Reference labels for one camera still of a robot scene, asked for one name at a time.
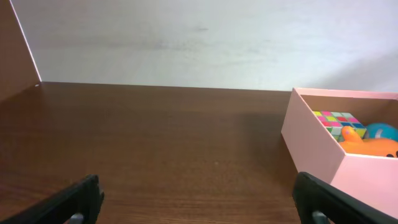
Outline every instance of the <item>checkered cube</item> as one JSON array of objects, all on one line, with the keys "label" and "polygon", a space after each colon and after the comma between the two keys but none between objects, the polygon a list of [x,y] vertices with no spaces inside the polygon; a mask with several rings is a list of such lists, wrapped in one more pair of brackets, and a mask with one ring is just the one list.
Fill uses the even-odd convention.
[{"label": "checkered cube", "polygon": [[365,135],[365,126],[350,113],[330,111],[314,111],[313,113],[338,142],[344,141],[344,137],[341,134],[343,126],[353,127],[361,138]]}]

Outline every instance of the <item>toy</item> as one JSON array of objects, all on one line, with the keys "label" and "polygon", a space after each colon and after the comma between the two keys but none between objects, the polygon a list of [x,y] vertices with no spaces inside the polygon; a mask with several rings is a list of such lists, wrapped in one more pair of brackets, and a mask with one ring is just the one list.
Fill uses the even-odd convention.
[{"label": "toy", "polygon": [[349,126],[341,129],[345,141],[340,146],[347,152],[353,154],[364,154],[370,156],[398,157],[398,142],[391,139],[364,139]]},{"label": "toy", "polygon": [[386,138],[398,141],[398,130],[391,125],[374,123],[366,127],[366,139]]},{"label": "toy", "polygon": [[361,138],[365,135],[365,126],[350,113],[329,111],[313,111],[313,113],[338,142],[344,141],[344,137],[341,135],[341,129],[344,126],[353,127]]}]

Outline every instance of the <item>white edge strip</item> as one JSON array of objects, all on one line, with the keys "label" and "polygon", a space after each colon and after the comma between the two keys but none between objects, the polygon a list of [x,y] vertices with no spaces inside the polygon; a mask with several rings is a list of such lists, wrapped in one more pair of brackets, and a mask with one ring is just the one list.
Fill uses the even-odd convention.
[{"label": "white edge strip", "polygon": [[25,40],[27,49],[28,49],[28,51],[29,51],[29,53],[30,53],[30,57],[31,57],[31,59],[32,59],[32,61],[33,61],[33,65],[34,65],[34,67],[35,67],[35,69],[36,69],[36,74],[37,74],[37,76],[39,77],[40,82],[42,82],[42,77],[40,76],[39,70],[37,69],[36,62],[35,62],[35,58],[33,58],[32,51],[30,50],[29,44],[28,44],[28,42],[27,42],[27,40],[26,40],[26,36],[25,36],[24,30],[23,30],[23,28],[22,28],[22,26],[21,26],[21,23],[19,22],[19,18],[18,18],[17,12],[15,11],[15,8],[14,8],[14,5],[12,4],[12,1],[11,1],[11,0],[9,0],[9,1],[10,1],[10,3],[11,3],[12,10],[14,11],[14,15],[15,15],[15,17],[17,18],[17,21],[18,21],[18,24],[19,24],[19,28],[21,29],[22,35],[24,36],[24,40]]}]

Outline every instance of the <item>wooden table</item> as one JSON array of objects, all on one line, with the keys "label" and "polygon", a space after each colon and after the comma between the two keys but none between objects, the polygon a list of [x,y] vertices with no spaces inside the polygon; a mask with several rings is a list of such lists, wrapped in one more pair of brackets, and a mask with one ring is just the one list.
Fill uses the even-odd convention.
[{"label": "wooden table", "polygon": [[289,92],[42,83],[0,104],[0,218],[86,174],[97,223],[298,223]]}]

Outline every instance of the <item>white wall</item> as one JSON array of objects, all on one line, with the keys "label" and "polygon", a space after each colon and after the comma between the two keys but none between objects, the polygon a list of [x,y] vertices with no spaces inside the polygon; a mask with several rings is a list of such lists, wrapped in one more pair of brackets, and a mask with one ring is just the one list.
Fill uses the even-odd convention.
[{"label": "white wall", "polygon": [[398,90],[396,0],[12,0],[43,81]]}]

